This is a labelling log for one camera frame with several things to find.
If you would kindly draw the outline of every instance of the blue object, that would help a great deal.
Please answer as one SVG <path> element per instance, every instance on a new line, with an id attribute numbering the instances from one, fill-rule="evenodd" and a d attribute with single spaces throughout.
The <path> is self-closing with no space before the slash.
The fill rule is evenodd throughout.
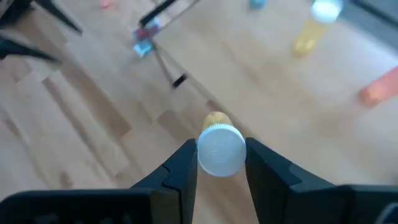
<path id="1" fill-rule="evenodd" d="M 249 0 L 251 9 L 261 9 L 265 6 L 266 0 Z"/>
<path id="2" fill-rule="evenodd" d="M 152 44 L 149 40 L 143 40 L 134 46 L 134 50 L 137 52 L 138 56 L 143 57 L 152 51 Z"/>

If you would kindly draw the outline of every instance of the pink object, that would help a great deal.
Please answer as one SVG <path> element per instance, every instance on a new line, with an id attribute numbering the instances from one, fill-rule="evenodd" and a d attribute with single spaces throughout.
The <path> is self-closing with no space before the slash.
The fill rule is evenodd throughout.
<path id="1" fill-rule="evenodd" d="M 113 4 L 112 0 L 101 0 L 101 8 L 106 9 Z"/>
<path id="2" fill-rule="evenodd" d="M 393 68 L 378 80 L 359 92 L 359 99 L 364 106 L 373 107 L 398 95 L 398 67 Z"/>

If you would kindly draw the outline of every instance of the red object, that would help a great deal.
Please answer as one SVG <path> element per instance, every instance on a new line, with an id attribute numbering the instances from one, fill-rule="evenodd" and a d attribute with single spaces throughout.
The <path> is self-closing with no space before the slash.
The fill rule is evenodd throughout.
<path id="1" fill-rule="evenodd" d="M 154 26 L 149 29 L 138 29 L 134 32 L 138 41 L 145 40 L 146 38 L 153 36 L 159 30 L 159 26 Z"/>
<path id="2" fill-rule="evenodd" d="M 398 95 L 398 67 L 361 90 L 359 99 L 364 106 L 373 107 L 396 95 Z"/>

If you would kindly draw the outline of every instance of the white bottle cap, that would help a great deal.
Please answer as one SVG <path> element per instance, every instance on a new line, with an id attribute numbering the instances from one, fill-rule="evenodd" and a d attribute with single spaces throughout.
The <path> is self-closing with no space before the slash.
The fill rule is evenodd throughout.
<path id="1" fill-rule="evenodd" d="M 198 162 L 216 177 L 237 173 L 246 160 L 246 142 L 242 134 L 228 124 L 214 124 L 199 136 Z"/>
<path id="2" fill-rule="evenodd" d="M 342 9 L 343 2 L 341 0 L 315 0 L 311 13 L 318 22 L 332 23 L 337 20 Z"/>

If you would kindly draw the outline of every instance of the small bottle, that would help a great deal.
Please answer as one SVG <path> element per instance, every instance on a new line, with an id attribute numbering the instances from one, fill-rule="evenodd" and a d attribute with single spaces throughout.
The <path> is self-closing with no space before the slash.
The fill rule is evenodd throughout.
<path id="1" fill-rule="evenodd" d="M 342 0 L 315 0 L 311 8 L 312 16 L 294 42 L 294 55 L 304 56 L 311 52 L 328 26 L 337 20 L 342 8 Z"/>
<path id="2" fill-rule="evenodd" d="M 199 165 L 215 177 L 234 175 L 246 161 L 244 137 L 222 112 L 212 112 L 205 118 L 197 148 Z"/>

